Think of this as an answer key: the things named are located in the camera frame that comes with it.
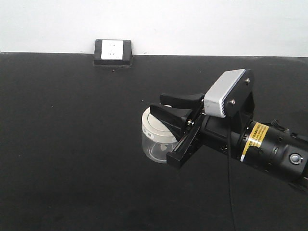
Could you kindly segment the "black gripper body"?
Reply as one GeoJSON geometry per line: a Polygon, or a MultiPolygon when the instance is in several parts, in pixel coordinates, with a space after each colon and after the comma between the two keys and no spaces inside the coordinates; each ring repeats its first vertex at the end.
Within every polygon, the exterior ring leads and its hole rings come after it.
{"type": "Polygon", "coordinates": [[[166,127],[178,140],[178,144],[167,153],[167,164],[181,166],[203,145],[233,158],[231,149],[239,150],[245,129],[250,124],[250,100],[231,117],[218,118],[206,115],[201,108],[175,108],[166,127]]]}

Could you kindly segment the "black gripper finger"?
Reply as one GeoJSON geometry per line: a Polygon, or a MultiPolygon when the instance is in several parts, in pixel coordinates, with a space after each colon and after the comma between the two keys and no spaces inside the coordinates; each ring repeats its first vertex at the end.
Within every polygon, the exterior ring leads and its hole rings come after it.
{"type": "Polygon", "coordinates": [[[160,95],[160,108],[176,108],[176,109],[192,109],[201,110],[203,109],[204,94],[169,94],[162,93],[160,95]]]}
{"type": "Polygon", "coordinates": [[[192,109],[179,109],[168,107],[158,103],[150,105],[150,113],[165,125],[173,136],[179,141],[187,128],[187,121],[190,119],[192,109]]]}

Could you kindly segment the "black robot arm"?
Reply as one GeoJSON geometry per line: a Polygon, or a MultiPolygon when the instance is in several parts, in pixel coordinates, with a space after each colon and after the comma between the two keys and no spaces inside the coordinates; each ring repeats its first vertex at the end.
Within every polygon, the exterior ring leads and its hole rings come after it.
{"type": "Polygon", "coordinates": [[[259,171],[308,191],[308,139],[273,120],[253,120],[252,94],[230,98],[224,118],[203,107],[202,94],[162,94],[151,114],[175,136],[177,145],[167,153],[167,163],[180,168],[201,146],[207,146],[259,171]]]}

